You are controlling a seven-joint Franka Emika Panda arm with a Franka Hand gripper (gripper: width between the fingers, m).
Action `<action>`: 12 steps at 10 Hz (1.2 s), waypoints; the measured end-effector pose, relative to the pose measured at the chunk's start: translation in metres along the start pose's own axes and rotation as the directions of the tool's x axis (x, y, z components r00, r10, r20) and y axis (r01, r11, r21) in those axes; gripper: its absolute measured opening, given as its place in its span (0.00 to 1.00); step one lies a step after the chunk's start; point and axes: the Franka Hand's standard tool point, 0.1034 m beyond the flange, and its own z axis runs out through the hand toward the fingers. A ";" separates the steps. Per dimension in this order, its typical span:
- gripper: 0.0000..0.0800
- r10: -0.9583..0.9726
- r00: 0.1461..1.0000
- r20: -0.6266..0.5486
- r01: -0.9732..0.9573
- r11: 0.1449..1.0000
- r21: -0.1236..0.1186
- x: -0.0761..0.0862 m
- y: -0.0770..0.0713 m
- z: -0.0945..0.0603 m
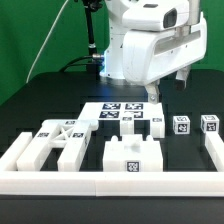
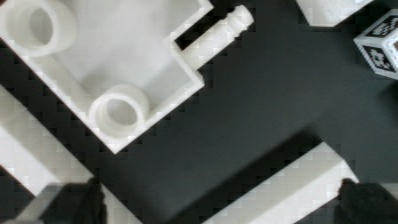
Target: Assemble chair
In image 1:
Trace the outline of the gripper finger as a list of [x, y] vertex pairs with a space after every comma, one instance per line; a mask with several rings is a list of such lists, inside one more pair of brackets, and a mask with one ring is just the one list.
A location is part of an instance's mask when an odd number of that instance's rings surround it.
[[187, 85], [187, 79], [190, 73], [191, 67], [186, 66], [177, 71], [176, 79], [175, 79], [175, 87], [179, 91], [183, 91]]
[[148, 101], [150, 103], [158, 103], [159, 102], [159, 88], [156, 82], [150, 83], [145, 86], [145, 89], [148, 93]]

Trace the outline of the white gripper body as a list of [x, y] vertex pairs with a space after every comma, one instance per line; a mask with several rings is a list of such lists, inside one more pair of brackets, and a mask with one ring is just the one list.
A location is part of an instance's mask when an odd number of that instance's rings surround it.
[[203, 13], [189, 24], [189, 12], [126, 11], [122, 24], [123, 75], [146, 86], [201, 60], [206, 53], [207, 23]]

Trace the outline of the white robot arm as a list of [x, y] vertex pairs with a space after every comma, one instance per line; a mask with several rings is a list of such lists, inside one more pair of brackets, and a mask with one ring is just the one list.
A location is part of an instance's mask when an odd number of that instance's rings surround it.
[[160, 79], [176, 75], [186, 88], [191, 65], [207, 47], [207, 22], [200, 0], [106, 0], [109, 46], [100, 76], [107, 82], [146, 88], [159, 101]]

